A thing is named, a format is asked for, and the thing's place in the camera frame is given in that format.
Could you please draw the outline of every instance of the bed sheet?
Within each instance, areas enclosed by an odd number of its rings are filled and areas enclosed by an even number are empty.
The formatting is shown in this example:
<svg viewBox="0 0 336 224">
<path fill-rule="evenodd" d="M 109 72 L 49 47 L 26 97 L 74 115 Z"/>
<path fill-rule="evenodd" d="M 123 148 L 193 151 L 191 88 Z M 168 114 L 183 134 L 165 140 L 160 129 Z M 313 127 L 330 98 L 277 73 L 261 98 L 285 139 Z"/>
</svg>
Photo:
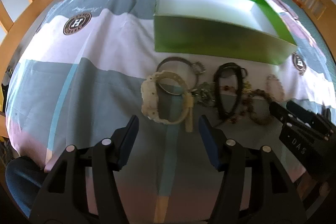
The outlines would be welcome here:
<svg viewBox="0 0 336 224">
<path fill-rule="evenodd" d="M 282 82 L 285 100 L 293 99 L 314 112 L 320 112 L 322 104 L 331 106 L 335 122 L 335 66 L 331 72 L 325 54 L 295 19 L 297 15 L 290 7 L 280 0 L 267 1 L 278 9 L 298 44 L 298 52 L 307 64 L 304 75 L 294 68 L 291 56 L 280 66 L 215 56 L 177 56 L 205 65 L 207 71 L 201 82 L 211 81 L 217 67 L 227 62 L 248 70 L 253 89 L 264 90 L 267 76 L 275 74 Z M 124 127 L 135 114 L 140 120 L 139 134 L 128 164 L 115 174 L 129 220 L 153 222 L 155 209 L 162 201 L 168 204 L 165 222 L 207 219 L 222 175 L 209 163 L 197 120 L 206 114 L 210 122 L 217 122 L 215 109 L 195 106 L 193 133 L 185 132 L 183 125 L 154 123 L 141 113 L 141 83 L 164 58 L 171 56 L 154 51 L 154 6 L 155 0 L 57 3 L 13 73 L 6 106 L 7 130 L 20 155 L 28 155 L 41 168 L 48 169 L 67 145 L 79 149 L 95 145 Z M 90 13 L 90 21 L 80 31 L 65 35 L 66 22 L 82 13 Z M 255 101 L 261 107 L 264 103 Z M 174 119 L 180 105 L 179 97 L 160 93 L 163 117 Z M 220 128 L 243 146 L 271 146 L 292 180 L 304 172 L 278 140 L 279 122 L 258 126 L 246 118 Z M 90 211 L 96 213 L 90 170 L 87 192 Z M 244 192 L 243 203 L 248 202 L 248 195 L 248 191 Z"/>
</svg>

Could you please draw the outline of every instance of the black hair tie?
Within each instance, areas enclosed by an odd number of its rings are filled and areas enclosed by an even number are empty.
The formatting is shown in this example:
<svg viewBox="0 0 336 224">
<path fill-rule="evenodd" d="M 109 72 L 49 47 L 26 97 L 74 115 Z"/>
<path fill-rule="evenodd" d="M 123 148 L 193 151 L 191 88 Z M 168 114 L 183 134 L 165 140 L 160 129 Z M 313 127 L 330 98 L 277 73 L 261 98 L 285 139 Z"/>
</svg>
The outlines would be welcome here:
<svg viewBox="0 0 336 224">
<path fill-rule="evenodd" d="M 223 107 L 223 102 L 221 99 L 221 87 L 219 86 L 219 79 L 222 78 L 222 74 L 225 70 L 227 69 L 232 69 L 236 75 L 237 78 L 237 84 L 238 84 L 238 88 L 236 90 L 236 101 L 235 104 L 232 107 L 232 110 L 230 112 L 227 112 L 224 110 Z M 226 121 L 227 119 L 231 118 L 235 112 L 236 109 L 241 101 L 242 98 L 242 91 L 243 91 L 243 79 L 247 76 L 247 70 L 240 67 L 239 65 L 237 65 L 236 63 L 226 63 L 224 65 L 219 66 L 219 68 L 217 69 L 213 81 L 215 83 L 215 107 L 217 108 L 218 111 L 218 116 L 219 119 L 222 120 L 222 122 Z"/>
</svg>

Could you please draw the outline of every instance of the round logo patch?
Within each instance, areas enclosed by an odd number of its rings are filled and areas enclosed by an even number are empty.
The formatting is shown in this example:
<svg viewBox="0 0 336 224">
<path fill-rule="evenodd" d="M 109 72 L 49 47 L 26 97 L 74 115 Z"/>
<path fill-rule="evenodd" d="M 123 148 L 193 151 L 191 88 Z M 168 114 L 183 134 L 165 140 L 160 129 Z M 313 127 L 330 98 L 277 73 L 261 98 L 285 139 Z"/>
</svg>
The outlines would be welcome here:
<svg viewBox="0 0 336 224">
<path fill-rule="evenodd" d="M 297 52 L 293 52 L 292 60 L 293 65 L 299 71 L 299 74 L 303 75 L 307 69 L 307 66 Z"/>
<path fill-rule="evenodd" d="M 90 13 L 83 13 L 70 18 L 64 25 L 63 33 L 65 35 L 74 34 L 84 28 L 91 20 Z"/>
</svg>

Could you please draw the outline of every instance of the dark blue pants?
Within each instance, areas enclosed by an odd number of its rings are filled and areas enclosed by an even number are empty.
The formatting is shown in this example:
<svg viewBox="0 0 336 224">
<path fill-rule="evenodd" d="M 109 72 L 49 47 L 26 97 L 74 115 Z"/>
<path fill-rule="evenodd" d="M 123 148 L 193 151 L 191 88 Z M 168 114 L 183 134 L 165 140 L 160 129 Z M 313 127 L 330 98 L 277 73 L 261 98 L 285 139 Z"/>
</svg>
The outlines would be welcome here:
<svg viewBox="0 0 336 224">
<path fill-rule="evenodd" d="M 28 218 L 46 176 L 47 174 L 27 156 L 10 161 L 6 167 L 7 187 Z"/>
</svg>

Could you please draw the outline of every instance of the open box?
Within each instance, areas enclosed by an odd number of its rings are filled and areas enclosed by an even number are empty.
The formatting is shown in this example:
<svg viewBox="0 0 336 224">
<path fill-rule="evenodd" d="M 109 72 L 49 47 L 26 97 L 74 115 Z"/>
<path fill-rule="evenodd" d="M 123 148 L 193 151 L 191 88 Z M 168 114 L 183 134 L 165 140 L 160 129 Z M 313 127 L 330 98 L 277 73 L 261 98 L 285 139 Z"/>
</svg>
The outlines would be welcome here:
<svg viewBox="0 0 336 224">
<path fill-rule="evenodd" d="M 155 50 L 281 64 L 296 43 L 265 0 L 157 0 Z"/>
</svg>

